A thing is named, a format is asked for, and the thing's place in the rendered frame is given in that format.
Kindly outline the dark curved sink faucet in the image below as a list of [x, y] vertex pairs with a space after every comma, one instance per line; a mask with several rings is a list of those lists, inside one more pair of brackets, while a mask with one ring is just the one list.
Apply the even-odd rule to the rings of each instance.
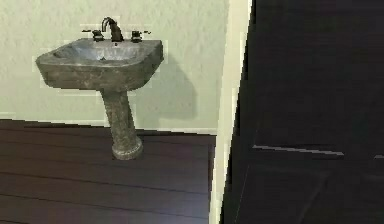
[[[107, 30], [107, 28], [110, 28], [110, 34], [111, 34], [111, 41], [112, 42], [118, 43], [118, 42], [124, 42], [125, 41], [125, 38], [122, 34], [120, 27], [118, 26], [118, 23], [111, 17], [105, 17], [102, 20], [100, 30], [83, 30], [83, 33], [91, 33], [93, 41], [101, 42], [101, 41], [105, 40], [103, 33]], [[150, 31], [133, 30], [131, 32], [130, 41], [133, 43], [141, 42], [142, 41], [141, 35], [143, 33], [150, 34]]]

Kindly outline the dark wooden room door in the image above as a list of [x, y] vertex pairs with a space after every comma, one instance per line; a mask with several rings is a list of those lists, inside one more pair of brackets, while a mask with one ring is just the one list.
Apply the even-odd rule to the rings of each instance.
[[384, 0], [251, 0], [219, 224], [384, 224]]

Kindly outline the grey stone pedestal sink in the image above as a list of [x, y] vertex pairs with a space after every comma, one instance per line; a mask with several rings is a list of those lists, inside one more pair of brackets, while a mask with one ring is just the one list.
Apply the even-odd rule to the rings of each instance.
[[118, 160], [143, 151], [127, 93], [145, 86], [164, 60], [160, 40], [96, 42], [81, 38], [36, 58], [44, 83], [51, 88], [92, 90], [101, 94]]

